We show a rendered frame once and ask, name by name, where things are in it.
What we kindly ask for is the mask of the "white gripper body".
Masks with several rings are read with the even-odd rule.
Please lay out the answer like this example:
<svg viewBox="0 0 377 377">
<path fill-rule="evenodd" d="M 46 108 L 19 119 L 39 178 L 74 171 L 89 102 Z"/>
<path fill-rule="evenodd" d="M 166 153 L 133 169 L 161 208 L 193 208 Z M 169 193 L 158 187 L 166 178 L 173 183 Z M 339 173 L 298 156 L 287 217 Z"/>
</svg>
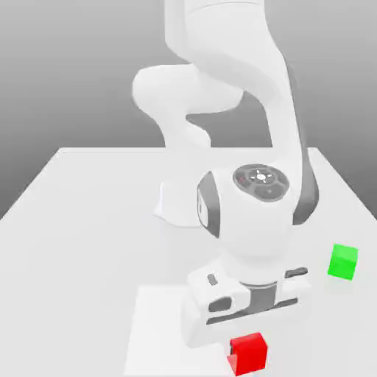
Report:
<svg viewBox="0 0 377 377">
<path fill-rule="evenodd" d="M 190 348 L 281 330 L 309 311 L 311 285 L 305 276 L 254 286 L 216 276 L 205 281 L 203 287 L 190 286 L 183 298 L 181 331 Z"/>
</svg>

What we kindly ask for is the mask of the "small red cube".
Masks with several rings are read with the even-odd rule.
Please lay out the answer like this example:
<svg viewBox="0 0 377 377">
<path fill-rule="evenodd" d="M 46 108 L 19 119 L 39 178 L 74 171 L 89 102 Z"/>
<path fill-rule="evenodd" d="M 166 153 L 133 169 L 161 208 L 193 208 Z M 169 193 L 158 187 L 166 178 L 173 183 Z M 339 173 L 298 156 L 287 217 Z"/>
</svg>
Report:
<svg viewBox="0 0 377 377">
<path fill-rule="evenodd" d="M 263 370 L 267 362 L 268 345 L 261 333 L 230 340 L 227 360 L 236 377 Z"/>
</svg>

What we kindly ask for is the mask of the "small green cube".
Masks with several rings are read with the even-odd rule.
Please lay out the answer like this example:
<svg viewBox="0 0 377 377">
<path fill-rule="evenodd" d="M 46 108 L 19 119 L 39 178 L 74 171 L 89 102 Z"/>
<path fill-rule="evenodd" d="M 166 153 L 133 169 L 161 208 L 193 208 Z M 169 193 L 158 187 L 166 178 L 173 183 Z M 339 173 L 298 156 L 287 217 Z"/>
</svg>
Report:
<svg viewBox="0 0 377 377">
<path fill-rule="evenodd" d="M 352 281 L 358 255 L 359 250 L 355 247 L 334 244 L 328 266 L 328 275 Z"/>
</svg>

